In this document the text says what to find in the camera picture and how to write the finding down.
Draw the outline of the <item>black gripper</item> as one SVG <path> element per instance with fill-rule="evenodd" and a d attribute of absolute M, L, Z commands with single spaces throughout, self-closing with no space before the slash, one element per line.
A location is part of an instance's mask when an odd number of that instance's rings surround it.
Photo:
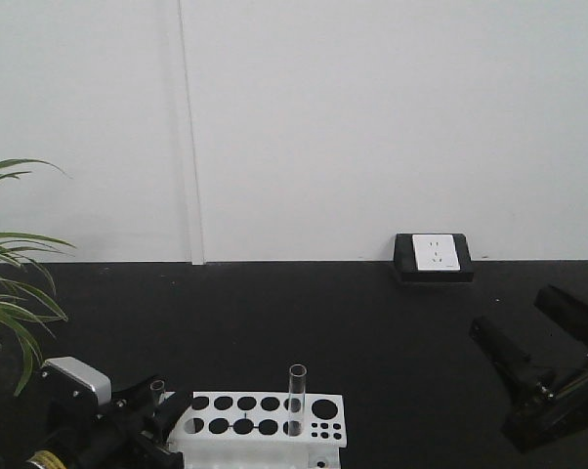
<path fill-rule="evenodd" d="M 588 349 L 588 304 L 565 290 L 546 285 L 534 306 Z M 469 336 L 493 365 L 511 395 L 501 433 L 521 452 L 588 430 L 588 355 L 584 363 L 556 380 L 487 317 L 473 319 Z"/>
<path fill-rule="evenodd" d="M 183 455 L 167 447 L 170 433 L 191 406 L 193 392 L 179 390 L 154 406 L 153 375 L 112 393 L 93 415 L 68 411 L 50 398 L 49 452 L 54 468 L 181 468 Z"/>

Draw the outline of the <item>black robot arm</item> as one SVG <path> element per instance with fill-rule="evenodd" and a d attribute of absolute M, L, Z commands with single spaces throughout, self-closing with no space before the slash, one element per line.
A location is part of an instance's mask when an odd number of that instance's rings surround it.
<path fill-rule="evenodd" d="M 113 392 L 111 382 L 85 383 L 45 371 L 51 385 L 47 435 L 16 468 L 183 468 L 168 438 L 192 404 L 192 392 L 164 396 L 157 376 Z"/>

